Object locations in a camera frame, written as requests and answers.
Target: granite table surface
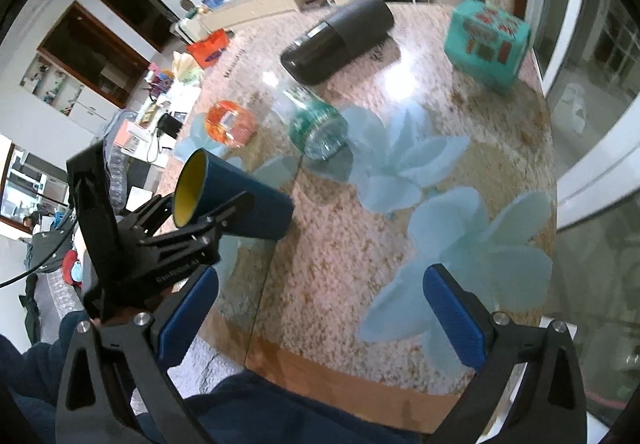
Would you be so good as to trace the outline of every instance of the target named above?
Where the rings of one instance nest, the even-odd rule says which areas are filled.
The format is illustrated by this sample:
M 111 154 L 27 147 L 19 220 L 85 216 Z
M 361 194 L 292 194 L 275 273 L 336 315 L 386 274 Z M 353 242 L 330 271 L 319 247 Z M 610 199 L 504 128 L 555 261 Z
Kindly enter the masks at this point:
M 430 113 L 436 134 L 471 142 L 439 191 L 475 187 L 490 218 L 528 190 L 548 193 L 556 209 L 550 117 L 530 55 L 511 92 L 500 96 L 453 69 L 443 45 L 452 7 L 390 4 L 390 39 L 315 88 L 337 108 L 366 107 L 383 121 L 414 101 Z M 260 128 L 238 156 L 251 172 L 274 156 L 301 160 L 287 127 L 271 111 L 278 84 L 288 79 L 280 53 L 329 13 L 289 13 L 251 24 L 233 38 L 206 72 L 193 117 L 217 100 L 250 109 Z M 182 163 L 170 158 L 158 192 L 174 190 Z M 396 269 L 415 253 L 406 229 L 414 208 L 391 219 L 364 210 L 356 190 L 313 175 L 299 164 L 282 187 L 295 205 L 292 227 L 277 244 L 241 245 L 232 277 L 200 334 L 268 379 L 368 420 L 433 431 L 470 380 L 441 376 L 418 338 L 368 344 L 359 323 Z M 555 214 L 534 239 L 549 256 Z M 540 312 L 513 313 L 537 324 Z

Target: black cylindrical case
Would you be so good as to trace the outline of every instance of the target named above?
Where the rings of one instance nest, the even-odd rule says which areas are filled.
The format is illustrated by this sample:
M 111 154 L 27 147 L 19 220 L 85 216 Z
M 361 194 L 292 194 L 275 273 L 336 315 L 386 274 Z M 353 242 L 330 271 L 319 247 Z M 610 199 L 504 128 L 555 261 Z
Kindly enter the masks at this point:
M 383 0 L 350 0 L 289 45 L 280 62 L 300 84 L 318 85 L 382 42 L 393 26 Z

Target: teal box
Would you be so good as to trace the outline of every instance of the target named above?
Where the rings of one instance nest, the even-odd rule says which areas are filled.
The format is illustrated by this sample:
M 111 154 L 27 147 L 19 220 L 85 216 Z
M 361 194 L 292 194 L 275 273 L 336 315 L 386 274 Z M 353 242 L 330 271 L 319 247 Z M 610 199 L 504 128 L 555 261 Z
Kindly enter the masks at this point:
M 477 0 L 453 10 L 444 52 L 455 68 L 506 94 L 529 45 L 528 23 Z

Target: cup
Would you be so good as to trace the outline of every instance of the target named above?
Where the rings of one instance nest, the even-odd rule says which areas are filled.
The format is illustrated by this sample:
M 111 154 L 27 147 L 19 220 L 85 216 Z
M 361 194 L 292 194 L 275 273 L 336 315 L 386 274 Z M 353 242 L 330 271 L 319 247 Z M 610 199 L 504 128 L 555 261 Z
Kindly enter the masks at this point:
M 225 233 L 265 240 L 285 236 L 293 215 L 291 198 L 203 148 L 187 159 L 175 185 L 175 225 L 195 222 L 242 191 L 254 196 L 254 208 L 230 221 Z

